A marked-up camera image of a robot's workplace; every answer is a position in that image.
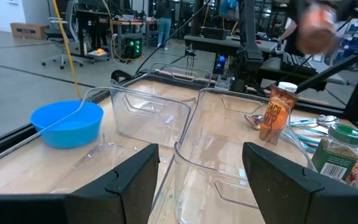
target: orange object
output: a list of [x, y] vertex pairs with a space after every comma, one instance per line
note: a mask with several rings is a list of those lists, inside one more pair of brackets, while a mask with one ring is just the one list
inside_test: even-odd
[[96, 51], [96, 53], [97, 53], [97, 54], [103, 54], [103, 53], [104, 53], [104, 50], [103, 50], [103, 49], [98, 49], [98, 50]]
[[285, 128], [291, 109], [294, 107], [297, 96], [275, 85], [271, 85], [269, 103], [260, 124], [259, 138], [274, 145], [277, 144], [281, 132]]
[[327, 5], [312, 4], [299, 24], [297, 47], [305, 54], [327, 52], [335, 44], [334, 25], [336, 14]]

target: jar label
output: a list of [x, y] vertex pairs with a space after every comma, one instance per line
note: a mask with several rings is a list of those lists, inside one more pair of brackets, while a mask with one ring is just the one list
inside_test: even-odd
[[357, 159], [340, 155], [342, 151], [341, 149], [329, 150], [328, 140], [322, 139], [311, 161], [320, 174], [346, 180]]
[[277, 100], [270, 100], [264, 120], [260, 124], [259, 138], [276, 145], [278, 137], [287, 122], [289, 111], [288, 105]]

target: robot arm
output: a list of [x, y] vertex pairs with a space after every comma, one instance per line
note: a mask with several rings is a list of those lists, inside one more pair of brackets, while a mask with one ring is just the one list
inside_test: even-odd
[[[358, 0], [274, 0], [276, 4], [294, 6], [298, 21], [305, 12], [307, 5], [313, 2], [328, 4], [336, 10], [337, 21], [345, 21], [350, 17], [358, 18]], [[238, 72], [231, 90], [244, 92], [246, 85], [254, 87], [260, 94], [264, 91], [256, 83], [255, 76], [263, 63], [263, 56], [255, 42], [254, 0], [238, 0], [241, 46], [237, 50]]]

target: glass jar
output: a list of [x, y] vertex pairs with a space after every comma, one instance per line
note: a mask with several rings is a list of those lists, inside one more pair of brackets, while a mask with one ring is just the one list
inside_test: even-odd
[[346, 180], [358, 160], [358, 129], [332, 124], [311, 160], [320, 174]]
[[333, 124], [328, 129], [326, 150], [358, 159], [358, 129], [344, 124]]

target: blue bowl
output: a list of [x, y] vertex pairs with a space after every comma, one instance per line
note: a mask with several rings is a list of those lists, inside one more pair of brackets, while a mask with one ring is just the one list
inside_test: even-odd
[[[37, 131], [76, 111], [81, 101], [61, 101], [43, 106], [31, 115], [31, 123]], [[73, 148], [90, 143], [98, 137], [103, 109], [85, 102], [83, 107], [60, 123], [46, 129], [41, 138], [45, 144], [57, 148]]]

